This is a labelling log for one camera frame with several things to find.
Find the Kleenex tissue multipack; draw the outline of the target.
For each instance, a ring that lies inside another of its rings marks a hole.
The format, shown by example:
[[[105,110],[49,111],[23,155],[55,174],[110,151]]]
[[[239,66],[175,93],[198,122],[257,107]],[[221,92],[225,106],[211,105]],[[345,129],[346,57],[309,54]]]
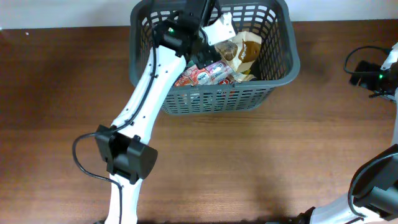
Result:
[[[234,70],[222,61],[202,69],[193,65],[179,76],[174,86],[216,85],[233,72]]]

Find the brown white cookie bag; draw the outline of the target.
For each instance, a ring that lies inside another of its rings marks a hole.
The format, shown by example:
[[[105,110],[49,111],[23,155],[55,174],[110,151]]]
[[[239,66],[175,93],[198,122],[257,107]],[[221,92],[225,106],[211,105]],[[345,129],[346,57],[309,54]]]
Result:
[[[229,40],[215,45],[222,61],[235,72],[242,73],[251,68],[258,59],[262,46],[262,38],[252,32],[238,32]]]

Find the beige snack bag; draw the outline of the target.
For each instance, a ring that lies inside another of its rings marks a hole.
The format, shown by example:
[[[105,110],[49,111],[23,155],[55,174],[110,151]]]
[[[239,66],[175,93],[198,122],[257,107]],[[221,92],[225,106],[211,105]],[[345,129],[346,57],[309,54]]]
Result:
[[[238,83],[257,80],[257,78],[253,74],[251,74],[250,69],[243,71],[243,73],[238,73],[238,72],[232,73],[231,76],[233,80]]]

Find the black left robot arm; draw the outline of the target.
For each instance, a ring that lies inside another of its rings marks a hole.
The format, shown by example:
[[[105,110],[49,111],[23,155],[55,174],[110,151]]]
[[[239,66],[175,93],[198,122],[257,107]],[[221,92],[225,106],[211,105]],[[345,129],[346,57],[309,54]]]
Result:
[[[153,1],[131,12],[129,75],[135,89],[110,126],[94,133],[111,183],[106,223],[136,223],[143,180],[158,152],[149,146],[152,129],[170,89],[189,62],[204,68],[216,60],[215,44],[228,39],[231,23],[218,1],[166,2],[162,15]]]

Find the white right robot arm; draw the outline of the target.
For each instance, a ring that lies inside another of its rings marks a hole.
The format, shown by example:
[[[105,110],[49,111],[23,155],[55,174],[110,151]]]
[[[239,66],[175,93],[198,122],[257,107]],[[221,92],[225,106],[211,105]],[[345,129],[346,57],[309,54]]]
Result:
[[[397,45],[382,48],[369,45],[387,55],[382,65],[360,61],[355,71],[346,68],[349,58],[359,47],[348,54],[344,71],[351,75],[349,82],[372,93],[370,98],[385,98],[397,103]],[[289,223],[372,223],[397,218],[397,122],[394,123],[389,148],[354,174],[348,192],[323,207],[312,207]]]

